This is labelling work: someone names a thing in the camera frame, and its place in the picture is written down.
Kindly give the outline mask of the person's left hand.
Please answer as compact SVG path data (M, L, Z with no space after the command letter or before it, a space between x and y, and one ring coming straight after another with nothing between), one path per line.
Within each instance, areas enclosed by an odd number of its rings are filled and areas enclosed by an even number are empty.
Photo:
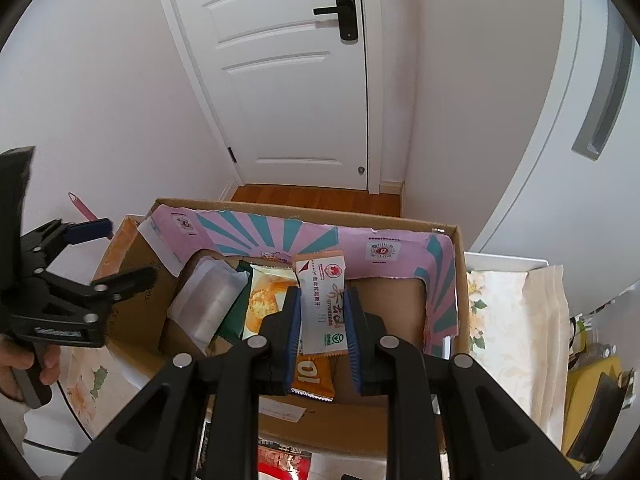
M1 393L17 402L24 396L14 375L14 370L28 370L35 363L35 355L14 342L1 336L0 344L0 388ZM61 348L49 344L43 352L43 366L39 378L43 385L50 386L58 381L61 370Z

